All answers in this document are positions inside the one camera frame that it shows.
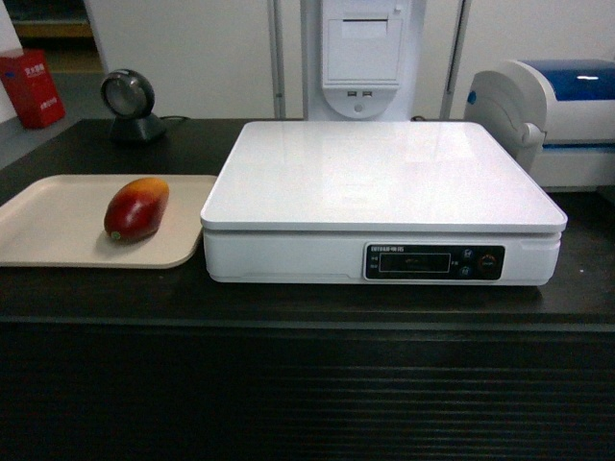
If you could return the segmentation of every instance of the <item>plastic tray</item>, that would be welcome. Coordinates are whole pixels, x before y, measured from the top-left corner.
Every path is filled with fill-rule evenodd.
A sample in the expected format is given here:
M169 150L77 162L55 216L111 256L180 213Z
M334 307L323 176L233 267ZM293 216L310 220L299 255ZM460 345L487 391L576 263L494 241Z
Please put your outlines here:
M126 183L156 176L169 184L160 228L135 243L117 243L103 221ZM0 207L0 266L164 269L189 259L201 236L200 211L215 176L60 175L27 187Z

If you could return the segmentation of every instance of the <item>white scale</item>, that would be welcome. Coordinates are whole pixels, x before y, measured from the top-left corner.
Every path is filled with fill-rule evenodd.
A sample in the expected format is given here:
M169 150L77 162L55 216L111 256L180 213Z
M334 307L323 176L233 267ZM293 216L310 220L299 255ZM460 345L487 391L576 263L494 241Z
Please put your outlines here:
M477 124L272 121L201 221L218 281L540 285L567 217Z

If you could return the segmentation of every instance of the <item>white machine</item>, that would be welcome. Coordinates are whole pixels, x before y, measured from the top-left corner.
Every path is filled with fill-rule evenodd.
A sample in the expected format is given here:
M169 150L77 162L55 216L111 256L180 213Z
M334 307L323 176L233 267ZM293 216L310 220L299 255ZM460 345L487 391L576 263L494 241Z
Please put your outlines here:
M254 122L201 222L218 281L540 285L567 218L475 123Z
M425 0L302 0L304 118L409 120Z
M464 118L543 187L615 184L615 61L505 61L475 76Z

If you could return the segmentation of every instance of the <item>countertop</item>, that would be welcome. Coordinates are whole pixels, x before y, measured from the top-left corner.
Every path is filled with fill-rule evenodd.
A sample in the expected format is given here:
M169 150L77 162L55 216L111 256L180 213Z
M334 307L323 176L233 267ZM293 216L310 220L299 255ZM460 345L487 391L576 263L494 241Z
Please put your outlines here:
M107 138L110 120L83 120L0 170L0 204L31 183L58 174L216 175L248 121L167 120L169 130L161 141L117 147ZM0 320L614 331L615 207L595 193L551 196L569 222L554 276L540 287L223 284L209 277L201 243L188 262L165 270L0 268Z

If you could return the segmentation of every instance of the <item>printer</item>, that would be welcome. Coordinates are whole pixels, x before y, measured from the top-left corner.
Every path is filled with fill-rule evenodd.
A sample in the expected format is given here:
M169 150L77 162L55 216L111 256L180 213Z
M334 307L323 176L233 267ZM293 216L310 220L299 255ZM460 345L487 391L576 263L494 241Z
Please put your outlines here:
M504 61L476 74L464 118L548 190L615 184L615 61Z

